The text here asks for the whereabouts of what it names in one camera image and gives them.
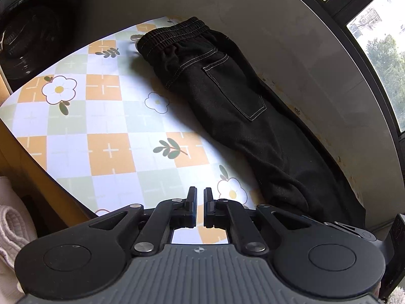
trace folded pants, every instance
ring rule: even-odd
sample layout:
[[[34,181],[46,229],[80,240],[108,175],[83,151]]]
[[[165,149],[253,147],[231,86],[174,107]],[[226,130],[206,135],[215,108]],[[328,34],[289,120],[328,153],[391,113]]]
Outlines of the folded pants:
[[[227,36],[193,17],[148,32],[137,48],[204,129],[247,158],[267,203],[364,228],[365,210],[340,168]]]

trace washing machine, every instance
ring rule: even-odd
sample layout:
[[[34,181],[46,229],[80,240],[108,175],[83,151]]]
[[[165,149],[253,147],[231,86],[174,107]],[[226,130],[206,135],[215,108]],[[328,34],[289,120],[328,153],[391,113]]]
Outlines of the washing machine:
[[[0,65],[15,91],[71,52],[80,0],[0,0]]]

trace white flower print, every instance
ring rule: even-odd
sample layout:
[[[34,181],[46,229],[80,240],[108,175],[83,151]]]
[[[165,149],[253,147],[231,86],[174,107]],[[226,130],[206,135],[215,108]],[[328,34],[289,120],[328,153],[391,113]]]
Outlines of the white flower print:
[[[155,92],[151,92],[148,95],[148,98],[145,99],[145,105],[160,114],[165,114],[167,112],[169,100]]]
[[[76,96],[74,88],[77,82],[74,79],[67,79],[60,75],[52,79],[42,87],[42,93],[47,98],[47,102],[51,105],[59,104],[60,102],[70,101]]]
[[[219,181],[217,188],[220,199],[235,200],[243,205],[248,201],[246,191],[240,186],[236,178]]]

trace elastic waistband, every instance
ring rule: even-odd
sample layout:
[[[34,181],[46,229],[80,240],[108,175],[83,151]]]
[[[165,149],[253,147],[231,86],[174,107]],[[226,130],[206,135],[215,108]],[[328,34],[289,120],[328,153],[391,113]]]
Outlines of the elastic waistband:
[[[181,40],[190,39],[209,30],[209,27],[197,17],[192,17],[184,22],[170,27],[161,27],[146,33],[137,44],[139,53],[146,59],[153,56],[169,45]]]

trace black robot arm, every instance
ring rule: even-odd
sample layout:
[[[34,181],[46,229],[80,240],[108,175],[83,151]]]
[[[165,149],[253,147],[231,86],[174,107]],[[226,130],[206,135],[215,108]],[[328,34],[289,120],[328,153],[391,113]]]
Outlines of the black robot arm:
[[[29,243],[15,261],[20,303],[371,304],[381,279],[384,294],[398,282],[402,216],[382,242],[270,205],[213,200],[207,188],[204,226],[226,230],[229,244],[171,244],[175,229],[196,226],[196,205],[190,187],[186,199],[133,204]]]

